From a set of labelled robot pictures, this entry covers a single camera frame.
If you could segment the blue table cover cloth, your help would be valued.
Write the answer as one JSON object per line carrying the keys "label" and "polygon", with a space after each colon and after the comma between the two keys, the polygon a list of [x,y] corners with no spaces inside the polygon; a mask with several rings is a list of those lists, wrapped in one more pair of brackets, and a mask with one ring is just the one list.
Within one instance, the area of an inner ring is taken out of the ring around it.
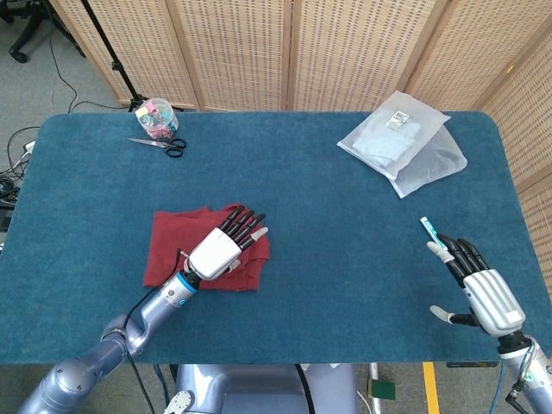
{"label": "blue table cover cloth", "polygon": [[256,292],[198,292],[141,358],[160,363],[491,361],[452,326],[467,300],[420,218],[472,242],[552,354],[552,304],[495,121],[453,112],[467,167],[399,198],[338,141],[360,112],[182,113],[183,157],[137,144],[130,113],[49,117],[0,253],[0,364],[84,354],[144,295],[154,214],[245,204],[265,215]]}

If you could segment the clear jar of binder clips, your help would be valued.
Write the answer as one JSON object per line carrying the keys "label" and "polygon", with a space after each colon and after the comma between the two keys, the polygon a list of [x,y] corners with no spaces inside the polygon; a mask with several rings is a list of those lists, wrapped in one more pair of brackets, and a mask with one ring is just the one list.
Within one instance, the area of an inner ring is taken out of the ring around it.
{"label": "clear jar of binder clips", "polygon": [[[157,111],[153,113],[149,112],[147,116],[140,118],[135,117],[151,139],[155,141],[168,141],[177,132],[179,120],[171,104],[164,98],[155,97],[150,99],[154,101]],[[140,107],[146,107],[146,101]]]}

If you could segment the black handled scissors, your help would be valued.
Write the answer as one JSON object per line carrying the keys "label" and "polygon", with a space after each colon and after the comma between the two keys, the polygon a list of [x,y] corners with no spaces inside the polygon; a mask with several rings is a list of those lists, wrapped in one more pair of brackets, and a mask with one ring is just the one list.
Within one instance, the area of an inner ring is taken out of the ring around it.
{"label": "black handled scissors", "polygon": [[168,141],[155,141],[155,140],[149,140],[149,139],[135,139],[135,138],[129,138],[129,140],[142,145],[160,148],[170,158],[182,157],[187,147],[187,143],[184,140],[181,140],[179,138],[172,138]]}

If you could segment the grey robot torso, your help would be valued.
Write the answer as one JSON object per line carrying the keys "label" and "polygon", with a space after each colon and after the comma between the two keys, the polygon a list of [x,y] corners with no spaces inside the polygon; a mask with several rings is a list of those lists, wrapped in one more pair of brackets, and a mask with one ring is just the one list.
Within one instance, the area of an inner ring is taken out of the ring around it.
{"label": "grey robot torso", "polygon": [[359,414],[351,364],[182,364],[163,414]]}

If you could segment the red t-shirt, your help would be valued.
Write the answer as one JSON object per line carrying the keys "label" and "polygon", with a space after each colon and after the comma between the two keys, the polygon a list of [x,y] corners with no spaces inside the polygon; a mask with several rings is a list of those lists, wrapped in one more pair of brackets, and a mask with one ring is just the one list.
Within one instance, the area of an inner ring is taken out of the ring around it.
{"label": "red t-shirt", "polygon": [[[173,269],[177,251],[190,253],[236,207],[229,204],[220,210],[202,207],[180,213],[156,212],[143,285],[159,285]],[[263,236],[239,256],[241,264],[235,270],[214,281],[203,281],[200,286],[206,290],[256,291],[261,270],[269,259],[270,243]]]}

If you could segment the black tripod stand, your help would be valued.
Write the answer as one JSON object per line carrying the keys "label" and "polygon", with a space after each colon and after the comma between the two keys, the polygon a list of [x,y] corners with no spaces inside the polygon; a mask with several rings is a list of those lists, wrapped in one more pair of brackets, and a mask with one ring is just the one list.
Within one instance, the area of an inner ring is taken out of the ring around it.
{"label": "black tripod stand", "polygon": [[118,58],[116,51],[112,47],[107,34],[104,32],[100,21],[97,19],[97,16],[94,13],[94,10],[90,5],[89,0],[80,0],[80,2],[84,7],[86,14],[90,18],[91,23],[93,24],[95,30],[97,31],[103,45],[105,46],[105,48],[107,49],[107,52],[111,57],[111,70],[119,73],[119,75],[122,77],[124,84],[129,90],[129,93],[131,95],[131,98],[129,101],[129,112],[132,112],[133,110],[138,109],[143,104],[143,102],[147,100],[147,98],[142,96],[142,94],[136,91],[132,81],[130,80],[124,68],[123,63]]}

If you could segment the translucent plastic bag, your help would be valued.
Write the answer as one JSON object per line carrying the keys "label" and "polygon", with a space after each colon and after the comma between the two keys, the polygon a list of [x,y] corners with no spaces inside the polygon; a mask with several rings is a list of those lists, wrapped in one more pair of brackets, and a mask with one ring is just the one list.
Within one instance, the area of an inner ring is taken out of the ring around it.
{"label": "translucent plastic bag", "polygon": [[390,179],[395,192],[405,198],[424,185],[462,171],[467,166],[460,147],[445,126],[441,126],[410,163]]}

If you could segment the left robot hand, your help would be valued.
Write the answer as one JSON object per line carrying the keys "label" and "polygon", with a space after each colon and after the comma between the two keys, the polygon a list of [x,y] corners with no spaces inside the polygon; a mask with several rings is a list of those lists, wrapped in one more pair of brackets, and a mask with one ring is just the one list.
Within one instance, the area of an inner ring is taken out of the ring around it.
{"label": "left robot hand", "polygon": [[265,217],[239,204],[191,251],[185,270],[203,281],[218,279],[266,235]]}

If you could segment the white plastic mailer bag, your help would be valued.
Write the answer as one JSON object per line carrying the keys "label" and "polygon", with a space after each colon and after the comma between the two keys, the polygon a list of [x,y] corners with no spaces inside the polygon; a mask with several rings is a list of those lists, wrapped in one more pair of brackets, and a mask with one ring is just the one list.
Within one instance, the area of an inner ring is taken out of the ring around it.
{"label": "white plastic mailer bag", "polygon": [[450,117],[395,91],[337,146],[394,180]]}

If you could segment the white glue stick tube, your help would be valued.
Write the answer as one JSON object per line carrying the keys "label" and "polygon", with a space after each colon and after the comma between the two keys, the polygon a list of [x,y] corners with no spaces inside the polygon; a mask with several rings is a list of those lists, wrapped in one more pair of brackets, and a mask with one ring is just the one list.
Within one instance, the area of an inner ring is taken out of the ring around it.
{"label": "white glue stick tube", "polygon": [[446,257],[449,255],[449,250],[444,242],[439,238],[436,229],[430,222],[430,220],[423,216],[419,219],[423,228],[430,236],[430,241],[427,242],[427,248],[438,257]]}

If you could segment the green pad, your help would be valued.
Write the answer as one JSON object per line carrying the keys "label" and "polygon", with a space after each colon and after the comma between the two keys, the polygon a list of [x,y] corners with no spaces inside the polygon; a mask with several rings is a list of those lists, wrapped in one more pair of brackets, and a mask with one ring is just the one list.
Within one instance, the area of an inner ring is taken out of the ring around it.
{"label": "green pad", "polygon": [[369,394],[371,398],[394,401],[396,399],[396,386],[390,381],[371,379]]}

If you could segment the black office chair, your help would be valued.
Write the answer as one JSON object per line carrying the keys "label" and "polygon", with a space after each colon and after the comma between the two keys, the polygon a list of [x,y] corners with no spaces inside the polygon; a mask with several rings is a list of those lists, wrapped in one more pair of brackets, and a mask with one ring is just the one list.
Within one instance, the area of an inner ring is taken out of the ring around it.
{"label": "black office chair", "polygon": [[31,40],[43,21],[50,21],[51,25],[74,45],[78,53],[85,57],[83,50],[49,0],[0,0],[0,19],[11,24],[16,17],[28,21],[17,40],[9,48],[9,55],[16,62],[20,64],[28,62],[28,56],[22,52],[22,48]]}

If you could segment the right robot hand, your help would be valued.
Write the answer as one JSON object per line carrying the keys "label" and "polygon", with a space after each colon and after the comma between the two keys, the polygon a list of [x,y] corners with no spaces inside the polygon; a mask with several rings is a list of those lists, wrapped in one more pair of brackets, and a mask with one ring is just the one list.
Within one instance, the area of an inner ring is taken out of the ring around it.
{"label": "right robot hand", "polygon": [[500,273],[489,267],[471,242],[443,234],[439,238],[439,243],[429,241],[427,248],[452,274],[470,312],[449,312],[437,305],[432,305],[430,312],[445,323],[479,327],[495,338],[519,331],[526,315]]}

